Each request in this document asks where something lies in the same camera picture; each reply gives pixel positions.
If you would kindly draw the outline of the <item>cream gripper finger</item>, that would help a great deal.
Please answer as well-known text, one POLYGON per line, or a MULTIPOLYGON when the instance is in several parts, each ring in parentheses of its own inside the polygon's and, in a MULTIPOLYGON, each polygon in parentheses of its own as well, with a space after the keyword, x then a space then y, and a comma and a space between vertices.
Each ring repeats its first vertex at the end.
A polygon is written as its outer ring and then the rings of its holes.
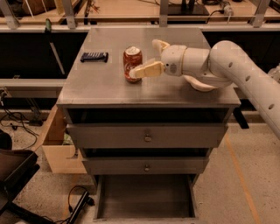
POLYGON ((160 39, 153 39, 152 46, 155 50, 158 51, 158 54, 161 55, 163 50, 169 47, 170 44, 160 39))
POLYGON ((136 66, 129 71, 131 78, 139 79, 145 77, 159 76, 165 70, 164 64, 160 61, 154 61, 150 64, 136 66))

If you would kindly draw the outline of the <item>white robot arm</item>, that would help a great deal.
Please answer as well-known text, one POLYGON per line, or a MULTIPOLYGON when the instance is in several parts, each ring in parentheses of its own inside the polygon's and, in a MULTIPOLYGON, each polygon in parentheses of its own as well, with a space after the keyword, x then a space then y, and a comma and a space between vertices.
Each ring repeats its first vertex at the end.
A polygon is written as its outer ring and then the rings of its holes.
POLYGON ((161 74, 183 76, 201 92, 235 84, 261 118, 280 137, 280 84, 259 68, 234 42, 223 40, 210 49, 170 45, 154 39, 160 60, 150 59, 129 71, 132 78, 161 74))

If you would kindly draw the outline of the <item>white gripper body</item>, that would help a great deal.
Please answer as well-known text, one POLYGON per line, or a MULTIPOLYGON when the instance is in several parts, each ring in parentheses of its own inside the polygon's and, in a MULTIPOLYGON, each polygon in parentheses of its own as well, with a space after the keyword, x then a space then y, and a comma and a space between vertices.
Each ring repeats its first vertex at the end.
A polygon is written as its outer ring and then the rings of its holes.
POLYGON ((182 75, 183 58, 186 51, 185 45, 170 45, 161 53, 161 62, 164 72, 170 76, 182 75))

